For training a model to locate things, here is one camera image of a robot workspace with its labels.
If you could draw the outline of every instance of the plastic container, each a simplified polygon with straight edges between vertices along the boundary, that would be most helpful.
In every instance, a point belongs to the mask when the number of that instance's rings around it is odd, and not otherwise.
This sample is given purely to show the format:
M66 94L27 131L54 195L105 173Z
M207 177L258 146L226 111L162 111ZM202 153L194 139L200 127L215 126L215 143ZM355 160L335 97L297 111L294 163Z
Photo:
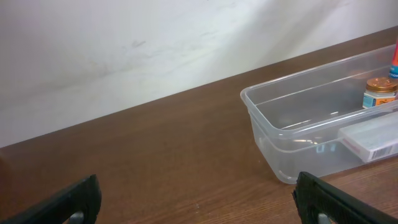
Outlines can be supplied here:
M388 77L394 48L384 47L241 92L256 144L279 180L295 184L300 171L321 177L365 164L342 144L338 132L398 111L398 101L362 107L367 80ZM395 129L398 138L398 126Z

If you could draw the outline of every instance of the blue and orange label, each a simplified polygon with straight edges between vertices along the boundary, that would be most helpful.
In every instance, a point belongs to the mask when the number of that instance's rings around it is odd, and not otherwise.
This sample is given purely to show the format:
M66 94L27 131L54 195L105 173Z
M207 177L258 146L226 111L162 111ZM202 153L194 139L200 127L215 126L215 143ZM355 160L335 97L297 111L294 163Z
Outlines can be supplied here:
M394 57L392 58L390 78L398 78L398 41L396 45L396 51L394 52Z

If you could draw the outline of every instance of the wood grain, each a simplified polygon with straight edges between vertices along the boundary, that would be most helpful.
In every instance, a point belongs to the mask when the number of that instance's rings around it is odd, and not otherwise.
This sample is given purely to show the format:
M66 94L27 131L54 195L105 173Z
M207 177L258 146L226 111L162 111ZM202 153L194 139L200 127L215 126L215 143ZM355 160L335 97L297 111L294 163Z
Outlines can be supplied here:
M391 45L398 27L0 149L0 220L90 174L97 223L300 223L293 185L258 150L239 92ZM398 217L398 158L324 177Z

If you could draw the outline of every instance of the brown table surface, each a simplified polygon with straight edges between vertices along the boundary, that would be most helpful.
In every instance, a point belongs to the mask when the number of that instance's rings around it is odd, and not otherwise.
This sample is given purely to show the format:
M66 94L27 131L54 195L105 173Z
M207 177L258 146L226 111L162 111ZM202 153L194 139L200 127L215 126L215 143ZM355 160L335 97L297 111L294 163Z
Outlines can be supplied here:
M0 220L97 174L97 223L300 223L239 92L394 44L398 27L0 149ZM323 178L398 217L398 157Z

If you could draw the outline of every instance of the jar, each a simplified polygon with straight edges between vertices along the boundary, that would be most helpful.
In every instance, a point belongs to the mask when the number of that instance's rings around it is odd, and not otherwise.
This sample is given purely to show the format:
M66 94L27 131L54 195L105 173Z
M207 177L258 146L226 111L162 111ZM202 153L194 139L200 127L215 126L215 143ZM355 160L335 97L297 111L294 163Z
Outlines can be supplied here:
M395 100L397 81L391 78L372 78L366 82L366 91L363 96L363 108L378 106Z

